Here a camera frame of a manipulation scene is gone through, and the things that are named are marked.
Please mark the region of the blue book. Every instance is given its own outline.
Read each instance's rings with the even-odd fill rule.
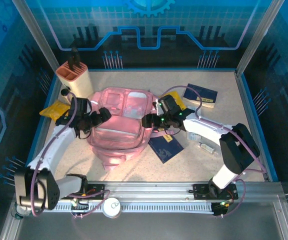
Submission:
[[[184,149],[171,135],[152,137],[148,144],[163,164]]]
[[[218,96],[217,91],[204,88],[201,86],[196,86],[190,83],[187,86],[196,90],[200,94],[202,98],[202,106],[207,107],[207,108],[214,108],[216,98]],[[190,89],[185,90],[184,95],[183,95],[183,100],[188,101],[193,104],[200,104],[200,99],[198,98],[198,95]]]

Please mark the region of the gear graphic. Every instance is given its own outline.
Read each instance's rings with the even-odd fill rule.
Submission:
[[[13,16],[13,3],[11,0],[0,0],[0,22],[7,24]]]
[[[164,10],[169,10],[175,0],[126,0],[125,3],[134,14],[139,13],[141,17],[146,15],[149,18],[152,15],[157,17],[158,14],[164,14]]]

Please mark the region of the small bottle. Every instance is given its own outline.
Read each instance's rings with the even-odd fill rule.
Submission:
[[[215,152],[215,149],[214,149],[214,148],[206,145],[205,143],[199,142],[199,147],[200,147],[201,149],[204,149],[204,150],[208,151],[210,154],[213,154],[213,153]]]

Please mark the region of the enclosure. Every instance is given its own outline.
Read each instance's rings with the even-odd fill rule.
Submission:
[[[55,179],[83,174],[105,184],[121,200],[117,219],[94,213],[72,222],[61,201],[37,219],[14,218],[14,173],[50,139],[55,122],[39,112],[64,101],[55,71],[72,47],[95,92],[121,87],[159,96],[187,84],[217,91],[214,108],[202,107],[201,115],[246,125],[267,170],[242,177],[241,207],[224,219],[186,212],[186,205],[210,204],[188,189],[208,182],[223,157],[207,139],[213,154],[181,131],[173,138],[182,150],[167,162],[147,146],[105,171],[86,140],[65,150]],[[185,89],[176,91],[183,96]],[[260,169],[255,162],[250,168]],[[236,185],[241,196],[243,184]],[[197,236],[288,239],[288,0],[0,1],[0,239]]]

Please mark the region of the glass panel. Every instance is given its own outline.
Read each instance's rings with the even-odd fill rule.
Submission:
[[[236,68],[270,0],[29,0],[60,63],[92,68]]]
[[[28,159],[52,78],[12,1],[0,1],[0,231],[15,193],[14,171]]]
[[[278,179],[288,193],[288,1],[244,74]]]

